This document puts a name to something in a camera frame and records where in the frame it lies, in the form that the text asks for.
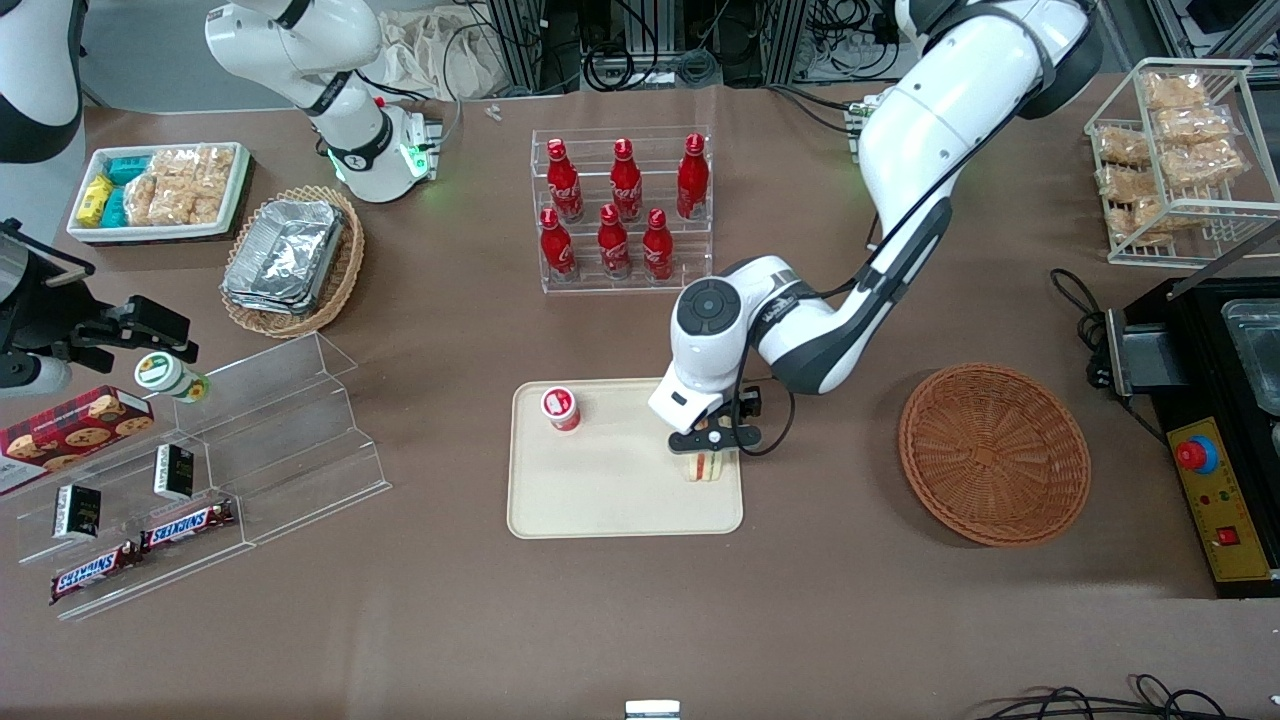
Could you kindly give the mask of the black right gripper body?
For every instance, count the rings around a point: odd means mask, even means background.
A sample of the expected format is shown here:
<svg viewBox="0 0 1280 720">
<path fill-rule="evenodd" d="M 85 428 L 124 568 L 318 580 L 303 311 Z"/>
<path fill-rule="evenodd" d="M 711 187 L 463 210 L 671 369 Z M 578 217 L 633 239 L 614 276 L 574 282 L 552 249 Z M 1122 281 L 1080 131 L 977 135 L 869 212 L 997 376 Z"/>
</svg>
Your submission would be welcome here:
<svg viewBox="0 0 1280 720">
<path fill-rule="evenodd" d="M 42 247 L 19 222 L 3 223 L 3 352 L 76 363 L 78 328 L 101 320 L 111 305 L 81 277 L 52 284 L 64 270 L 37 252 Z"/>
</svg>

